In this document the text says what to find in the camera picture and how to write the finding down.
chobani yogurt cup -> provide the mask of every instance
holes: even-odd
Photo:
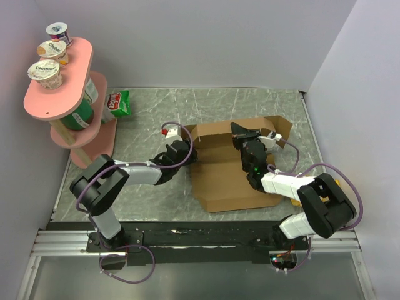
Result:
[[[46,28],[46,32],[52,39],[60,39],[69,47],[73,40],[68,35],[68,25],[65,23],[53,23]]]
[[[56,89],[63,83],[60,64],[52,59],[35,62],[27,70],[27,75],[45,89]]]
[[[65,66],[68,63],[67,45],[59,39],[42,42],[36,51],[42,58],[53,59]]]

open cardboard box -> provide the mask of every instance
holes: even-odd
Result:
[[[263,136],[276,131],[288,140],[292,123],[281,116],[252,117],[186,126],[194,139],[199,161],[191,164],[193,196],[209,213],[266,208],[279,204],[282,196],[255,191],[242,170],[240,151],[232,142],[231,122],[260,129]],[[284,147],[284,142],[277,142]],[[267,162],[274,164],[273,155]]]

white wall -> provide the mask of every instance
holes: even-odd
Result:
[[[66,163],[49,124],[24,110],[28,67],[47,36],[32,0],[0,9],[0,298],[15,299],[39,227],[47,224]]]
[[[398,0],[358,0],[306,96],[324,160],[364,199],[356,231],[388,300],[400,297],[399,11]]]
[[[36,0],[118,86],[308,90],[356,0]]]

cable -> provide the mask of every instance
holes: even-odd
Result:
[[[287,256],[293,251],[293,249],[294,249],[294,244],[292,244],[292,246],[290,247],[289,251],[286,251],[285,253],[278,254],[276,257],[277,258],[282,258],[283,256]]]
[[[109,172],[109,171],[112,170],[112,169],[115,169],[115,168],[118,168],[118,167],[127,167],[127,166],[148,166],[148,167],[150,167],[150,168],[155,168],[155,169],[173,169],[173,168],[178,168],[178,167],[182,166],[182,165],[191,157],[192,152],[193,152],[193,138],[192,138],[192,136],[191,136],[190,131],[189,131],[186,127],[184,127],[182,124],[179,124],[178,122],[174,122],[174,121],[165,122],[165,123],[161,126],[161,130],[164,129],[164,127],[165,127],[166,125],[168,125],[168,124],[173,124],[173,125],[179,126],[181,129],[183,129],[184,131],[186,131],[187,136],[188,136],[189,139],[190,139],[190,148],[189,148],[189,152],[187,153],[186,157],[185,157],[181,162],[179,162],[179,163],[177,163],[177,164],[170,165],[170,166],[158,166],[158,165],[155,165],[155,164],[150,164],[150,165],[148,165],[148,164],[146,164],[146,163],[144,163],[144,162],[128,162],[128,163],[123,163],[123,164],[114,164],[114,165],[112,165],[112,166],[107,167],[106,169],[104,169],[103,171],[101,171],[99,174],[97,174],[97,175],[87,184],[87,186],[83,189],[82,193],[79,195],[79,197],[78,197],[77,200],[76,200],[75,208],[76,208],[78,211],[81,211],[82,213],[87,214],[87,216],[88,216],[90,222],[92,223],[92,225],[94,226],[94,228],[95,228],[96,230],[98,230],[98,229],[96,228],[95,222],[93,221],[92,216],[89,214],[89,211],[80,208],[79,205],[80,205],[80,203],[81,203],[81,201],[82,201],[82,199],[83,199],[83,196],[87,193],[87,191],[90,189],[90,187],[91,187],[101,176],[103,176],[104,174],[106,174],[107,172]],[[105,247],[106,249],[110,249],[110,247],[107,247],[107,246],[104,244],[103,240],[101,239],[100,232],[97,232],[97,233],[99,234],[99,241],[100,241],[101,245],[102,245],[103,247]],[[118,254],[110,254],[110,255],[104,256],[104,257],[102,257],[102,258],[100,259],[100,261],[99,261],[99,266],[100,266],[101,273],[107,274],[109,277],[112,277],[112,278],[114,278],[114,279],[117,279],[118,281],[122,281],[123,283],[128,283],[128,284],[142,283],[142,282],[146,281],[147,279],[149,279],[150,276],[153,274],[154,269],[156,268],[156,258],[154,257],[153,252],[151,252],[151,250],[150,250],[148,247],[142,246],[142,245],[133,244],[133,245],[126,245],[126,246],[117,247],[116,250],[128,249],[128,248],[132,248],[132,247],[137,247],[137,248],[145,249],[145,250],[146,250],[148,253],[150,253],[150,255],[151,255],[151,259],[152,259],[151,270],[150,270],[150,273],[149,273],[145,278],[143,278],[143,279],[141,279],[141,280],[138,280],[138,281],[129,281],[129,280],[125,280],[125,279],[122,279],[122,278],[120,278],[120,277],[117,277],[117,276],[115,276],[114,274],[112,274],[112,273],[110,273],[110,272],[104,270],[103,267],[101,266],[102,261],[105,260],[106,258],[110,258],[110,257],[120,257],[120,255],[118,255]]]
[[[292,167],[292,169],[289,171],[289,173],[293,173],[294,170],[296,170],[296,167],[298,166],[299,163],[299,159],[300,159],[300,150],[299,148],[297,148],[294,144],[292,144],[291,142],[285,140],[284,138],[281,138],[281,141],[288,144],[289,146],[292,146],[296,152],[297,152],[297,158],[296,158],[296,162],[294,163],[294,166]]]
[[[274,174],[280,174],[280,175],[288,175],[288,176],[296,176],[296,174],[294,174],[294,173],[289,173],[289,172],[281,172],[281,171],[279,171],[278,173],[276,172],[276,166],[274,166],[273,164],[268,164],[267,165],[267,170],[269,171],[269,172],[271,172],[271,173],[274,173]]]
[[[318,166],[326,166],[329,169],[332,169],[333,171],[337,172],[340,176],[342,176],[342,178],[347,182],[347,184],[350,186],[350,188],[352,189],[352,191],[355,193],[356,197],[357,197],[357,201],[358,201],[358,206],[359,206],[359,213],[358,213],[358,217],[356,219],[356,222],[354,222],[353,224],[351,224],[348,227],[343,227],[340,229],[340,231],[343,230],[350,230],[355,228],[360,222],[361,219],[363,218],[363,214],[364,214],[364,205],[363,205],[363,200],[361,199],[360,194],[358,193],[356,187],[354,186],[354,184],[350,181],[349,178],[347,178],[346,175],[344,175],[337,167],[332,166],[331,164],[327,164],[325,162],[317,162],[316,164],[313,164],[312,166],[310,166],[309,168],[307,168],[303,173],[301,173],[299,175],[299,177],[303,177],[305,174],[307,174],[309,171],[311,171],[312,169],[314,169],[315,167]]]
[[[150,253],[150,255],[151,255],[151,259],[152,259],[151,270],[150,270],[149,274],[145,278],[143,278],[141,280],[138,280],[138,281],[130,281],[130,280],[126,280],[126,279],[123,279],[121,277],[115,276],[113,273],[110,273],[110,272],[104,270],[103,267],[101,266],[101,263],[103,262],[103,260],[105,260],[106,258],[119,258],[119,257],[121,257],[118,254],[110,254],[110,255],[107,255],[107,256],[103,256],[99,260],[99,267],[100,267],[100,270],[101,270],[100,272],[104,273],[105,275],[108,275],[109,277],[117,279],[118,281],[121,281],[123,283],[128,283],[128,284],[138,284],[138,283],[143,283],[144,281],[148,280],[151,277],[151,275],[153,275],[153,272],[154,272],[154,270],[156,268],[156,258],[154,257],[153,252],[151,252],[151,250],[149,248],[147,248],[146,246],[142,246],[142,245],[127,245],[127,246],[118,247],[118,248],[116,248],[116,250],[127,249],[127,248],[131,248],[133,246],[135,246],[137,248],[144,249],[148,253]]]
[[[293,269],[287,270],[288,273],[299,269],[308,260],[308,257],[310,256],[310,252],[311,252],[311,242],[312,242],[312,240],[313,240],[313,237],[310,236],[308,238],[308,249],[307,249],[307,253],[306,253],[306,256],[304,257],[304,259],[296,267],[294,267]]]

gray marble surface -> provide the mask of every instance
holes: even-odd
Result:
[[[110,89],[109,93],[118,91]],[[113,158],[122,161],[146,161],[163,150],[161,124],[208,123],[254,116],[281,115],[293,123],[289,141],[301,152],[296,171],[319,162],[318,150],[297,91],[249,88],[212,89],[129,89],[132,116],[118,121]],[[296,152],[287,146],[275,148],[276,165],[291,169]],[[69,192],[71,181],[80,169],[71,163],[54,221],[87,221],[75,210],[75,198]],[[229,221],[280,220],[302,211],[284,199],[275,207],[229,212],[206,212],[193,198],[189,167],[162,186],[126,186],[113,209],[122,221]]]

